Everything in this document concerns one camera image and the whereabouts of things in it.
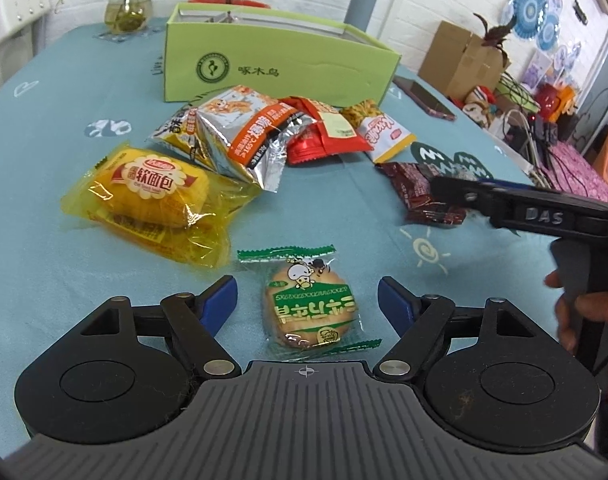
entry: dark red snack package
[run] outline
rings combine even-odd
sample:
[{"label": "dark red snack package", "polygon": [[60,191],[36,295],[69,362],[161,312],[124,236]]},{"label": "dark red snack package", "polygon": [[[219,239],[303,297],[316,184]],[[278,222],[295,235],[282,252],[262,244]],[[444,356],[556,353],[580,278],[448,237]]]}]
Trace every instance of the dark red snack package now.
[{"label": "dark red snack package", "polygon": [[332,106],[303,97],[287,97],[280,101],[318,121],[289,142],[286,149],[289,164],[339,153],[370,152],[373,149]]},{"label": "dark red snack package", "polygon": [[438,202],[431,196],[430,181],[440,175],[433,164],[384,162],[375,167],[389,177],[408,210],[409,222],[460,225],[466,218],[465,209]]}]

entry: snack package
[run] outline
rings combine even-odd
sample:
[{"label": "snack package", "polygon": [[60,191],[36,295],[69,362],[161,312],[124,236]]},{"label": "snack package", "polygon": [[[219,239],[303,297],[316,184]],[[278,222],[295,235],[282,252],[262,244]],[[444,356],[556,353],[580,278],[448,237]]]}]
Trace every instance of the snack package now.
[{"label": "snack package", "polygon": [[66,214],[178,262],[216,267],[230,250],[226,227],[260,189],[175,158],[118,146],[62,197]]},{"label": "snack package", "polygon": [[382,342],[364,340],[351,288],[331,268],[334,253],[333,246],[238,251],[240,262],[262,270],[264,326],[279,360],[319,358]]},{"label": "snack package", "polygon": [[376,168],[389,177],[408,210],[409,222],[460,225],[466,218],[465,209],[438,202],[431,196],[430,181],[440,174],[433,164],[386,162]]},{"label": "snack package", "polygon": [[355,131],[373,147],[367,152],[378,164],[393,158],[417,137],[378,108],[373,99],[340,110]]},{"label": "snack package", "polygon": [[277,191],[289,139],[313,123],[286,103],[238,85],[183,106],[151,139],[211,171]]},{"label": "snack package", "polygon": [[339,153],[370,152],[373,149],[332,106],[304,97],[287,97],[280,101],[317,121],[290,140],[287,146],[289,164],[300,164]]}]

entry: smartphone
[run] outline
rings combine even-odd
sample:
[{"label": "smartphone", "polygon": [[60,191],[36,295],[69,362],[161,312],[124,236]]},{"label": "smartphone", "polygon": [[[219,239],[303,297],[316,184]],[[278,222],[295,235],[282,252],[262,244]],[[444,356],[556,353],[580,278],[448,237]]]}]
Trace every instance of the smartphone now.
[{"label": "smartphone", "polygon": [[393,78],[393,83],[431,117],[446,119],[447,121],[454,121],[457,118],[445,104],[417,81],[395,76]]}]

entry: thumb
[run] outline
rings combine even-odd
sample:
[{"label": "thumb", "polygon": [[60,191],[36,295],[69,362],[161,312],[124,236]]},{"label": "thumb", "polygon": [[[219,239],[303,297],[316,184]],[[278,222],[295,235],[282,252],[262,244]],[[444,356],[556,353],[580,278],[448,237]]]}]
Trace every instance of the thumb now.
[{"label": "thumb", "polygon": [[608,292],[580,296],[575,301],[575,308],[586,319],[608,324]]}]

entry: pink fabric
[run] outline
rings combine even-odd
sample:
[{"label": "pink fabric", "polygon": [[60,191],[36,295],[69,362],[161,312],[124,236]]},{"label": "pink fabric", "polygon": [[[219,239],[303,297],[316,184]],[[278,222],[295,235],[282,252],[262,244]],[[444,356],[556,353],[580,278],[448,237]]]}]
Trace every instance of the pink fabric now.
[{"label": "pink fabric", "polygon": [[608,202],[608,184],[573,146],[558,142],[550,146],[548,152],[553,171],[540,169],[555,189]]}]

